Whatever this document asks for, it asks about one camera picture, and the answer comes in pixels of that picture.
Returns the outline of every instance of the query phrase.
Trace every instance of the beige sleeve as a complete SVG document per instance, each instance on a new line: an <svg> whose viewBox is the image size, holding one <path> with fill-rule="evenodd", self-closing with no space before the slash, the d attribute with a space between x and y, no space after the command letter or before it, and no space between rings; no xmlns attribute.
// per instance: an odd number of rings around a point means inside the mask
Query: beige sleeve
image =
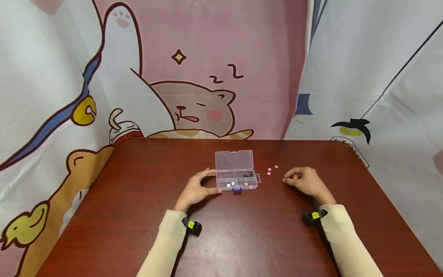
<svg viewBox="0 0 443 277"><path fill-rule="evenodd" d="M328 214L321 219L335 261L343 277L383 276L360 238L343 205L323 205Z"/></svg>
<svg viewBox="0 0 443 277"><path fill-rule="evenodd" d="M186 234L186 227L182 223L184 217L187 217L186 214L180 211L166 211L154 245L144 260L137 277L171 276L177 254L182 248Z"/></svg>

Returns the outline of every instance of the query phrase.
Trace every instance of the left hand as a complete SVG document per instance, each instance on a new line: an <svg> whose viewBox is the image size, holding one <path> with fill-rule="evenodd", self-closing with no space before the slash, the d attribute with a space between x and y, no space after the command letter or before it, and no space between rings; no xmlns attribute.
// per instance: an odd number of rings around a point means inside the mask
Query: left hand
<svg viewBox="0 0 443 277"><path fill-rule="evenodd" d="M177 200L177 203L175 203L174 210L186 213L191 205L197 204L209 195L221 193L222 189L220 188L202 187L200 184L203 178L207 176L215 176L216 174L216 169L207 168L189 178L188 184Z"/></svg>

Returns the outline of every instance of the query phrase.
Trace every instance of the fabric backdrop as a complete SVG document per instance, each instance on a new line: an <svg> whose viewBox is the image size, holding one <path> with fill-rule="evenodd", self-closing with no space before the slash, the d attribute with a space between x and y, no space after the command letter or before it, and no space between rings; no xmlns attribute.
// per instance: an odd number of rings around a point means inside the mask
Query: fabric backdrop
<svg viewBox="0 0 443 277"><path fill-rule="evenodd" d="M442 15L439 0L327 1L285 135L353 147L440 268Z"/></svg>
<svg viewBox="0 0 443 277"><path fill-rule="evenodd" d="M15 0L0 18L0 277L33 277L127 137L281 139L312 4Z"/></svg>

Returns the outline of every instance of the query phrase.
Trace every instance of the cat ear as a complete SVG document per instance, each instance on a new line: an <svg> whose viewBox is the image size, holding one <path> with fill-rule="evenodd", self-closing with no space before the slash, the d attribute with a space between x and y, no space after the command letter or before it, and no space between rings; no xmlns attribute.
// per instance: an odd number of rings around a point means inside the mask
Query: cat ear
<svg viewBox="0 0 443 277"><path fill-rule="evenodd" d="M223 99L227 105L231 104L235 99L235 93L228 90L218 90L214 91L218 98Z"/></svg>

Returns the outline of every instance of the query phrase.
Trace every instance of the black wrist tracker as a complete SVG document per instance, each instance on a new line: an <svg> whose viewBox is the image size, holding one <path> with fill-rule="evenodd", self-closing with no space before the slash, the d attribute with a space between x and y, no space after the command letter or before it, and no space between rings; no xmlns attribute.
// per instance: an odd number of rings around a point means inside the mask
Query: black wrist tracker
<svg viewBox="0 0 443 277"><path fill-rule="evenodd" d="M200 232L202 231L202 225L200 223L198 223L197 221L190 221L186 217L182 219L182 223L186 227L186 231L197 237L200 235Z"/></svg>
<svg viewBox="0 0 443 277"><path fill-rule="evenodd" d="M317 225L320 222L320 219L327 214L328 212L326 210L321 209L313 213L305 213L302 216L302 219L306 226L314 226Z"/></svg>

